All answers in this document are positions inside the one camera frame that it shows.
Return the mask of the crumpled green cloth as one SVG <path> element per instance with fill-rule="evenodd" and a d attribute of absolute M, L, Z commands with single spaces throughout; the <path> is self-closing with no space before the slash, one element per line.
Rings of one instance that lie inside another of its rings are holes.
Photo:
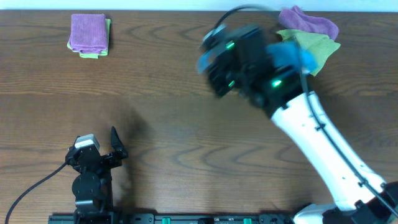
<path fill-rule="evenodd" d="M 283 41 L 296 40 L 301 47 L 314 56 L 317 68 L 311 71 L 310 74 L 313 76 L 319 73 L 329 56 L 341 46 L 341 44 L 330 39 L 326 34 L 305 32 L 297 29 L 279 30 L 277 33 L 282 37 Z"/>

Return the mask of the folded green cloth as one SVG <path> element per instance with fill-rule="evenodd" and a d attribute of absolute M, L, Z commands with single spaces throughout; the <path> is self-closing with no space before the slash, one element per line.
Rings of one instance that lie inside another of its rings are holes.
<path fill-rule="evenodd" d="M 67 42 L 67 47 L 74 53 L 78 53 L 81 58 L 93 58 L 93 59 L 98 59 L 100 56 L 107 56 L 109 52 L 109 32 L 110 32 L 110 26 L 111 26 L 111 19 L 106 18 L 106 25 L 107 25 L 107 33 L 108 33 L 108 49 L 104 52 L 101 52 L 100 54 L 83 54 L 79 52 L 74 52 L 71 48 L 69 43 Z"/>

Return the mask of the folded purple cloth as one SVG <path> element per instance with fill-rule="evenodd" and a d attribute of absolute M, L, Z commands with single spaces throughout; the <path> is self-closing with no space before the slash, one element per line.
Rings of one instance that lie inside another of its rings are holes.
<path fill-rule="evenodd" d="M 108 33 L 104 14 L 72 14 L 68 41 L 74 52 L 100 54 L 108 49 Z"/>

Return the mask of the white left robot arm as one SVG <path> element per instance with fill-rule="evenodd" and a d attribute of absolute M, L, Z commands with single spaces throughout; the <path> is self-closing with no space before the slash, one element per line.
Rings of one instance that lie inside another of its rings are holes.
<path fill-rule="evenodd" d="M 74 223 L 118 223 L 120 214 L 113 206 L 111 170 L 122 166 L 128 152 L 115 127 L 111 128 L 113 151 L 101 155 L 94 134 L 78 136 L 68 148 L 65 162 L 79 173 L 72 183 L 76 210 Z"/>

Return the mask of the blue microfiber cloth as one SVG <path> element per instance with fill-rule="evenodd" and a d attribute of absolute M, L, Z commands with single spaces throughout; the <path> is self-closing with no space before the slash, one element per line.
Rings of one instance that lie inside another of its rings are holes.
<path fill-rule="evenodd" d="M 292 41 L 270 44 L 265 51 L 271 55 L 273 64 L 276 67 L 292 65 L 296 69 L 304 68 L 308 73 L 314 72 L 317 61 L 309 50 L 298 48 Z M 210 57 L 217 56 L 216 50 L 212 49 L 203 53 L 197 60 L 196 69 L 199 74 L 204 74 L 211 65 Z"/>

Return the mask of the crumpled purple cloth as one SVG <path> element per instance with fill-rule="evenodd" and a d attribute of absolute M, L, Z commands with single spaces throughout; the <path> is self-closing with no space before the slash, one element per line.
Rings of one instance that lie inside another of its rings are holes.
<path fill-rule="evenodd" d="M 337 38 L 340 31 L 338 26 L 331 20 L 324 17 L 309 16 L 298 6 L 281 10 L 279 22 L 288 29 L 325 34 L 332 40 Z"/>

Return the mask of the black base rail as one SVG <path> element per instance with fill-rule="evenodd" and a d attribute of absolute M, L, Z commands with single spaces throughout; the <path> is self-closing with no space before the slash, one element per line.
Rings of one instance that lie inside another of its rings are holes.
<path fill-rule="evenodd" d="M 154 215 L 110 213 L 84 217 L 78 214 L 51 215 L 48 224 L 293 224 L 283 213 L 260 215 Z"/>

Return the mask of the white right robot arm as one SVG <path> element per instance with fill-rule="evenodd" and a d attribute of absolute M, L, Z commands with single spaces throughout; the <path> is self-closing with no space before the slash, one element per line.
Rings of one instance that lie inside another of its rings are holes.
<path fill-rule="evenodd" d="M 218 26 L 203 39 L 197 69 L 218 97 L 242 92 L 300 148 L 333 198 L 311 204 L 294 223 L 391 223 L 397 184 L 388 183 L 353 151 L 310 89 L 313 55 L 296 40 L 266 44 L 258 26 Z"/>

